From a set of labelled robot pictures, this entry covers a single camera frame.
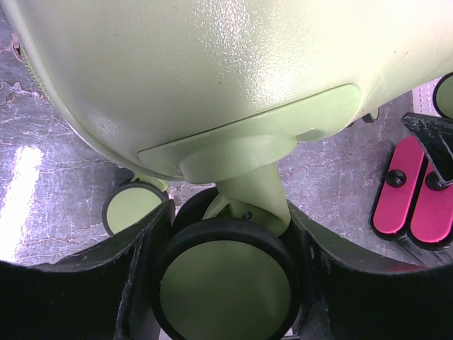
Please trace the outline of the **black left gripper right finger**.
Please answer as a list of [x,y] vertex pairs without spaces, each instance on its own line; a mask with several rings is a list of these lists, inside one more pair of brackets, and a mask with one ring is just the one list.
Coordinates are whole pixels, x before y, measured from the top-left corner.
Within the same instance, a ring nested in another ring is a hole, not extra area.
[[301,337],[451,339],[452,265],[415,265],[358,246],[289,203],[287,242],[302,275]]

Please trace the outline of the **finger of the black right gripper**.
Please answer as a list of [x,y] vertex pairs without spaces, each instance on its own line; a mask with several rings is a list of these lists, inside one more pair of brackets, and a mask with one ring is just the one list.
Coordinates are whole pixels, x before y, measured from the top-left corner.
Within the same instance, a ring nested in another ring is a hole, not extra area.
[[439,179],[452,185],[452,119],[407,113],[401,122],[420,143]]

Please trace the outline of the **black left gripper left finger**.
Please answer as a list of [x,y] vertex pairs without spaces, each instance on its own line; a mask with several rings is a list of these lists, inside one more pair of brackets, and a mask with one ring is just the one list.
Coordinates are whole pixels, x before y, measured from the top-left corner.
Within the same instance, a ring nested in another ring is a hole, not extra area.
[[168,241],[175,205],[57,263],[1,262],[2,339],[157,339],[153,263]]

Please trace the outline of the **green hard-shell suitcase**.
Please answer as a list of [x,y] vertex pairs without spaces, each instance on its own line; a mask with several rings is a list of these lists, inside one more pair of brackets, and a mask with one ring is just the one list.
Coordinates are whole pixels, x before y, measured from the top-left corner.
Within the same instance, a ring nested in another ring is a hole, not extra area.
[[[30,73],[132,170],[115,209],[175,205],[152,312],[173,339],[281,339],[302,275],[276,163],[452,70],[451,1],[3,1]],[[112,232],[110,237],[120,232]]]

